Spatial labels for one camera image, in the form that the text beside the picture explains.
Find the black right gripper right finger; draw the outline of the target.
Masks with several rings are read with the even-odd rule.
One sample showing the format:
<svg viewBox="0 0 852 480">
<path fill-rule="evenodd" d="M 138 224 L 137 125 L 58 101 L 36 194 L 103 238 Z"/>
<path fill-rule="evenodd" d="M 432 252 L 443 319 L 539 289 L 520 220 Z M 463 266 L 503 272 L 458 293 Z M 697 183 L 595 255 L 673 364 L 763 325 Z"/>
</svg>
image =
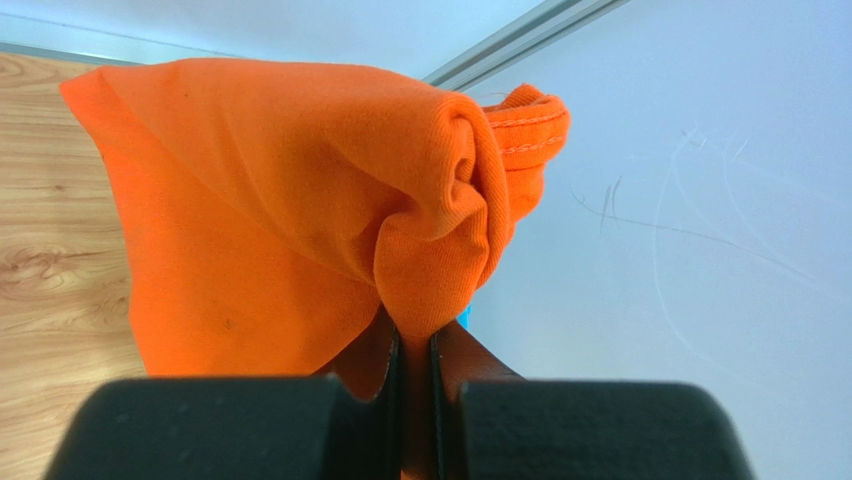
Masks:
<svg viewBox="0 0 852 480">
<path fill-rule="evenodd" d="M 529 380 L 457 323 L 431 337 L 441 479 L 750 479 L 736 429 L 691 384 Z"/>
</svg>

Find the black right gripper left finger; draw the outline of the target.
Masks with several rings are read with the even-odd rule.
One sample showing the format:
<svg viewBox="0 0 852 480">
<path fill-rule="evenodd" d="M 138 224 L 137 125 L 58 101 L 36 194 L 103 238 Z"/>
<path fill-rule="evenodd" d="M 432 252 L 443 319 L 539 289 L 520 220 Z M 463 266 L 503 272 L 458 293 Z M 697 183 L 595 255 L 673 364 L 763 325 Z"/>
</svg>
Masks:
<svg viewBox="0 0 852 480">
<path fill-rule="evenodd" d="M 50 479 L 395 479 L 399 338 L 306 377 L 120 380 L 73 418 Z"/>
</svg>

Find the orange t shirt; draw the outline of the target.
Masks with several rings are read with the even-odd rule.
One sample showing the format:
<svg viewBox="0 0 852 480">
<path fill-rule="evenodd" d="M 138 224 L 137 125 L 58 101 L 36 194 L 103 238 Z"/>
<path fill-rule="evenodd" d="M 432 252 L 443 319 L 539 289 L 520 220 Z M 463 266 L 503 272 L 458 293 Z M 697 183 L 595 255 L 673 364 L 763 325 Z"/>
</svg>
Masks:
<svg viewBox="0 0 852 480">
<path fill-rule="evenodd" d="M 100 67 L 59 91 L 110 181 L 147 374 L 311 374 L 385 308 L 401 473 L 433 478 L 429 340 L 540 202 L 562 100 L 524 84 L 483 107 L 369 66 L 235 59 Z"/>
</svg>

